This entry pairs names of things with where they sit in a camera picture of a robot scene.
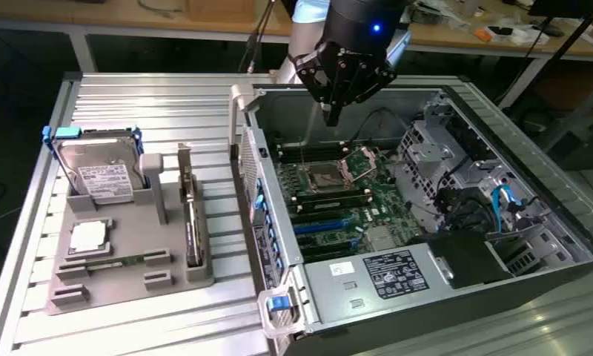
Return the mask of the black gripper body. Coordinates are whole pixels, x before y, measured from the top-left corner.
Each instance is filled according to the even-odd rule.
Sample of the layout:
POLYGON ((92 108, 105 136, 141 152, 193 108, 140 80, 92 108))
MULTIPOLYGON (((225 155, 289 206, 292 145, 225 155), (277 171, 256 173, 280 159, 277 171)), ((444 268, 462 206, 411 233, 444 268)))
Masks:
POLYGON ((408 34, 400 23, 410 1, 332 1, 328 7, 323 42, 335 42, 340 50, 384 56, 396 65, 406 45, 395 39, 396 32, 408 34))

